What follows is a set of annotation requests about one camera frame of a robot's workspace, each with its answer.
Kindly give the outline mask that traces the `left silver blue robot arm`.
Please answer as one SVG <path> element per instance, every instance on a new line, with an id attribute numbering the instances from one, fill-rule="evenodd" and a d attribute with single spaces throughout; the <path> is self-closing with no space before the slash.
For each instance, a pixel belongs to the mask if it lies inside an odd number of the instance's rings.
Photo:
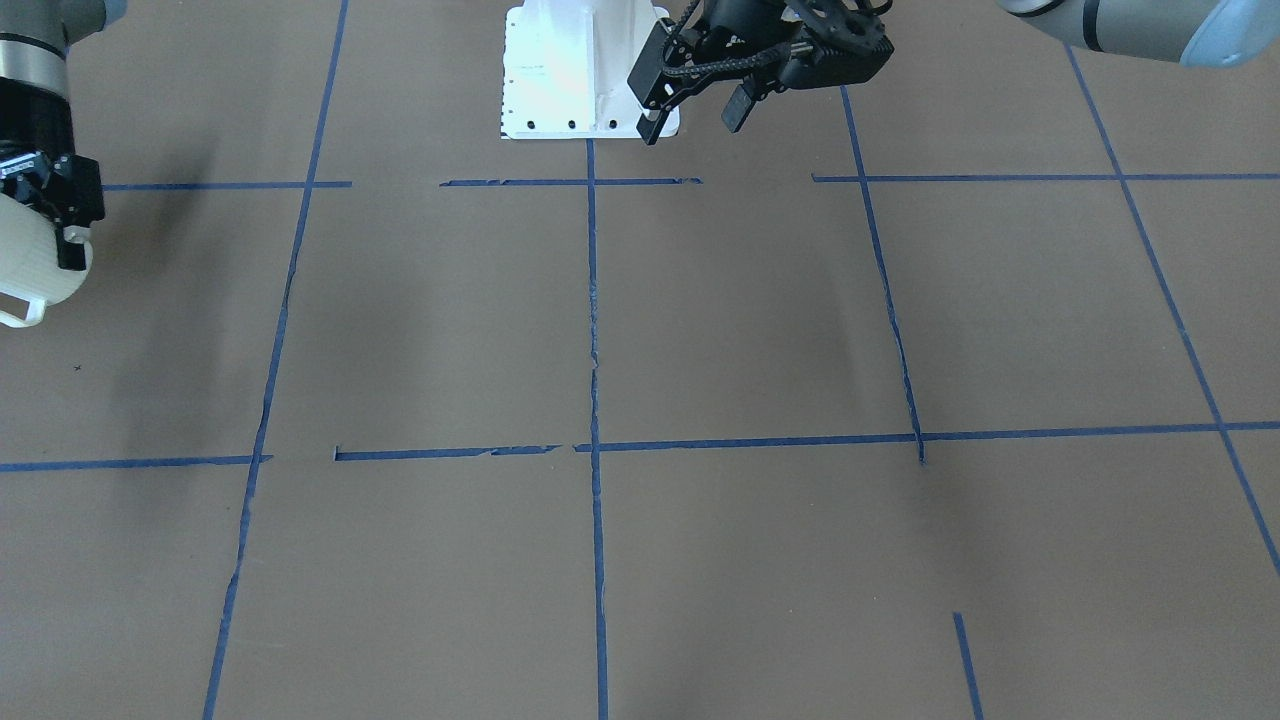
<path id="1" fill-rule="evenodd" d="M 731 132 L 773 94 L 864 85 L 888 63 L 890 1 L 692 1 L 654 23 L 628 73 L 637 132 L 655 143 L 687 99 L 732 82 Z M 1275 1 L 1002 1 L 1041 33 L 1092 53 L 1230 68 L 1277 38 Z"/>

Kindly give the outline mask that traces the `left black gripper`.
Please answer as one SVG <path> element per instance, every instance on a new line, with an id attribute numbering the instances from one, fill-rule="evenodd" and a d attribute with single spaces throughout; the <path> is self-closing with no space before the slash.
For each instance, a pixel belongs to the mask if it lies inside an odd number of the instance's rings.
<path id="1" fill-rule="evenodd" d="M 777 76 L 792 56 L 801 22 L 786 1 L 690 1 L 673 22 L 655 22 L 631 72 L 628 87 L 641 106 L 636 129 L 658 142 L 681 76 Z M 722 111 L 730 133 L 745 126 L 759 102 L 754 79 L 744 79 Z"/>

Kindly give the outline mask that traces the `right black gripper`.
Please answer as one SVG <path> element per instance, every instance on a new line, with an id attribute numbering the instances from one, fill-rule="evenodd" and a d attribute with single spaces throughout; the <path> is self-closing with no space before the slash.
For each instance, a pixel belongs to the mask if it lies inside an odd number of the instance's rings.
<path id="1" fill-rule="evenodd" d="M 100 165 L 76 151 L 69 101 L 1 79 L 3 192 L 58 227 L 58 268 L 87 272 L 91 229 L 105 218 Z"/>

